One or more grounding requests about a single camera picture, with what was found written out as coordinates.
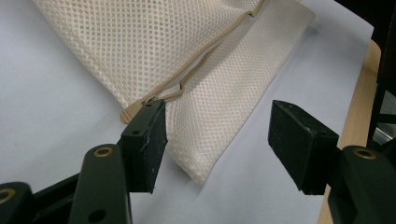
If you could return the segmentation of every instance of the mesh bag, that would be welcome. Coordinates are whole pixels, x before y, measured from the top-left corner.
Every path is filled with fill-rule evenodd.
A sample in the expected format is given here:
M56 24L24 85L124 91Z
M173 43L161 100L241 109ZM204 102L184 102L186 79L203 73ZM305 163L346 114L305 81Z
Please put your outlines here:
M126 108L123 121L168 101L166 148L200 184L314 18L294 0L35 3Z

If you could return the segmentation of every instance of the wooden table edge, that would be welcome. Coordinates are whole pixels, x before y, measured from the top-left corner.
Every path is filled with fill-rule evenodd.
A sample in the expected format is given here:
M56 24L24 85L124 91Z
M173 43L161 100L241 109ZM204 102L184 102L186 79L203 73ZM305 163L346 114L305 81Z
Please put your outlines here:
M346 115L343 133L338 141L338 148L351 145L366 146L380 57L381 49L371 40ZM330 187L327 186L318 218L319 224L332 224L332 215L327 203L329 193Z

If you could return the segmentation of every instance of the screw hole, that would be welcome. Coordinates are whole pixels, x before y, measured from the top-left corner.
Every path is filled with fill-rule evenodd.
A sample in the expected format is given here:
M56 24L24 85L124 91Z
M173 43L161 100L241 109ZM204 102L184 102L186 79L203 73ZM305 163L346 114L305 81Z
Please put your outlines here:
M91 223L96 223L102 221L106 216L106 211L103 209L98 209L93 211L90 216L88 217L88 220Z
M366 160L375 160L376 159L376 155L373 152L371 152L365 148L357 148L357 149L353 150L353 153L355 153L355 155L357 155L361 158L364 158Z
M0 204L10 200L12 197L14 197L15 193L15 189L0 189Z
M95 156L95 157L106 157L106 156L110 155L111 153L113 153L113 148L111 148L111 147L101 147L99 149L96 149L93 152L93 156Z

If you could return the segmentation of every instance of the white surface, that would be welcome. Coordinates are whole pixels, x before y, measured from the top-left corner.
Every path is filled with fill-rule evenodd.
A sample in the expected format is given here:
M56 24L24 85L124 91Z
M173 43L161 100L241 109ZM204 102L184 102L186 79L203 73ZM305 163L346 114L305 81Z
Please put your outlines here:
M154 194L132 194L134 223L316 223L322 197L295 188L266 140L273 99L337 133L372 27L331 0L200 187L165 153ZM0 183L34 192L78 172L90 148L115 143L121 107L30 1L0 2Z

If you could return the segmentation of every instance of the black plastic part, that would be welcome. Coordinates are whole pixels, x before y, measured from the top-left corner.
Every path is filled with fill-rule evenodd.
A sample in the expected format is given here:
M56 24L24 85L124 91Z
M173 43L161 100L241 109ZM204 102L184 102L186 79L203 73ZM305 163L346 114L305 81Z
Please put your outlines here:
M0 185L0 224L31 223L36 208L30 187L22 182Z
M392 164L393 168L396 169L396 138L388 141L384 144L380 150L382 151L382 155L384 155Z
M334 224L351 224L356 219L357 212L353 202L345 200L333 190L330 191L328 203Z
M380 153L345 147L340 170L357 210L354 223L396 222L396 170Z
M268 142L299 190L324 193L339 155L335 132L299 106L273 101Z
M69 224L131 223L120 148L101 145L85 154Z
M118 142L122 148L130 192L154 191L167 142L165 101L157 100L145 104Z
M34 194L38 212L33 223L67 223L77 182L78 175L73 175Z

